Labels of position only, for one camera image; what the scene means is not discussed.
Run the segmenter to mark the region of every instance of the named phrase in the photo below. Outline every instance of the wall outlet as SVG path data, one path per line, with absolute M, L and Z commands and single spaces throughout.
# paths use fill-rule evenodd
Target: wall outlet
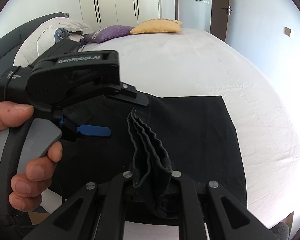
M 284 34 L 288 35 L 289 37 L 291 37 L 291 29 L 289 29 L 288 27 L 284 28 Z

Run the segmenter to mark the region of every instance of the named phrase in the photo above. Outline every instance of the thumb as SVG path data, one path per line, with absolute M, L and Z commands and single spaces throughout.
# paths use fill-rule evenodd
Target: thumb
M 33 106 L 16 104 L 10 101 L 0 103 L 0 130 L 7 127 L 18 127 L 34 113 Z

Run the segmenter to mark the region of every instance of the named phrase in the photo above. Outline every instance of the pillow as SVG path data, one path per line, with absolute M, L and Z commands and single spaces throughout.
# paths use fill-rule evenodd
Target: pillow
M 52 18 L 36 28 L 23 42 L 16 54 L 13 65 L 27 67 L 62 38 L 68 36 L 70 39 L 79 41 L 83 38 L 81 35 L 91 32 L 92 29 L 89 25 L 74 19 Z
M 123 25 L 113 25 L 106 27 L 104 29 L 98 30 L 94 33 L 89 34 L 86 36 L 82 43 L 87 44 L 90 42 L 94 43 L 102 43 L 105 41 L 109 41 L 114 38 L 119 38 L 123 36 L 130 35 L 130 31 L 133 27 L 130 26 L 123 26 Z
M 152 20 L 168 20 L 168 21 L 174 21 L 174 22 L 176 22 L 176 23 L 179 24 L 179 25 L 182 24 L 181 21 L 178 21 L 178 20 L 172 20 L 172 19 L 165 19 L 165 18 L 156 18 L 156 19 L 147 20 L 147 21 L 145 21 L 145 22 L 152 21 Z
M 176 20 L 153 19 L 139 24 L 130 33 L 177 33 L 181 31 L 180 24 Z

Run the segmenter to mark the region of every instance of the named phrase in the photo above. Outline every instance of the wardrobe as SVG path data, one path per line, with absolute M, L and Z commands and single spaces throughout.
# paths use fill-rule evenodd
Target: wardrobe
M 159 0 L 80 0 L 83 22 L 93 31 L 159 18 Z

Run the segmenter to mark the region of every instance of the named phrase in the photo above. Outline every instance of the finger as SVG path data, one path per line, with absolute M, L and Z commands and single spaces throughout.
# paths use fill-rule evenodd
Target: finger
M 13 206 L 15 209 L 24 212 L 30 212 L 35 210 L 41 204 L 41 201 L 41 195 L 31 198 L 20 197 L 15 192 L 12 192 L 9 195 L 9 202 L 11 206 Z
M 60 142 L 55 142 L 53 145 L 51 145 L 47 156 L 53 162 L 59 162 L 62 158 L 62 144 Z
M 37 158 L 28 162 L 26 175 L 30 181 L 42 181 L 53 176 L 55 163 L 47 156 Z
M 52 179 L 33 182 L 26 174 L 18 174 L 12 177 L 11 188 L 20 197 L 36 197 L 50 187 L 51 182 Z
M 33 106 L 16 104 L 10 101 L 0 103 L 0 131 L 7 127 L 18 127 L 34 112 Z

